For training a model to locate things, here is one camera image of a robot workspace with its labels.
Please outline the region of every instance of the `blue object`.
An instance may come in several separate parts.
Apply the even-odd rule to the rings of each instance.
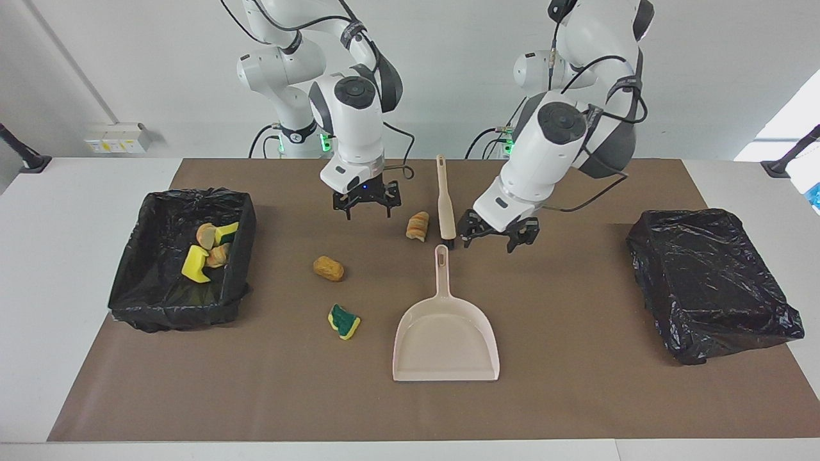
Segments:
[[[820,182],[804,194],[806,199],[817,208],[820,208]]]

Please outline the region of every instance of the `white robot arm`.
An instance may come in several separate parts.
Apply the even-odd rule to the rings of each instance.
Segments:
[[[594,178],[618,174],[635,152],[634,125],[641,97],[643,57],[638,41],[654,15],[648,0],[553,0],[556,48],[520,57],[514,75],[530,98],[513,132],[510,159],[459,222],[469,245],[476,237],[510,237],[508,251],[531,244],[538,234],[532,217],[570,167]],[[549,74],[552,73],[552,87]],[[564,92],[602,82],[603,108]]]
[[[382,113],[401,99],[398,72],[368,36],[344,0],[343,11],[318,0],[243,0],[256,37],[275,45],[240,58],[239,78],[267,96],[280,115],[285,154],[320,157],[317,126],[333,135],[337,149],[321,179],[334,190],[335,208],[348,214],[357,203],[401,204],[398,183],[381,182],[384,146]],[[323,75],[321,49],[300,30],[338,37],[356,61],[342,72]],[[309,94],[293,84],[315,80]]]

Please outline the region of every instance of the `black pole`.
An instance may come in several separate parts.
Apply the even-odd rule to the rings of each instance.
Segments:
[[[789,178],[789,173],[786,173],[786,165],[796,159],[801,152],[811,143],[818,140],[818,138],[820,138],[820,125],[815,126],[814,130],[811,130],[804,138],[797,141],[797,144],[780,160],[768,160],[766,162],[760,162],[760,164],[763,165],[763,169],[766,170],[772,178]]]
[[[2,123],[0,123],[0,139],[6,141],[6,144],[23,159],[23,167],[20,169],[20,173],[40,173],[51,162],[51,157],[40,155],[34,149],[23,144]]]

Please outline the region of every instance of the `white table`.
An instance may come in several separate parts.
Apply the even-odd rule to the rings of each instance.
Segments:
[[[122,248],[146,193],[179,159],[57,158],[0,195],[0,459],[816,459],[820,439],[373,443],[44,443],[107,315]],[[808,337],[789,344],[817,393],[820,217],[753,163],[687,161],[706,203],[740,217]]]

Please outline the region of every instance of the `garbage bag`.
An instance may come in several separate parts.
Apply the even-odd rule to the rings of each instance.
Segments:
[[[678,362],[701,364],[804,337],[800,313],[734,214],[644,212],[626,242],[646,308]]]
[[[228,263],[203,271],[197,283],[180,272],[199,226],[239,222]],[[256,231],[249,194],[227,189],[168,190],[148,194],[116,271],[108,307],[142,331],[188,330],[232,322],[248,291],[248,264]]]

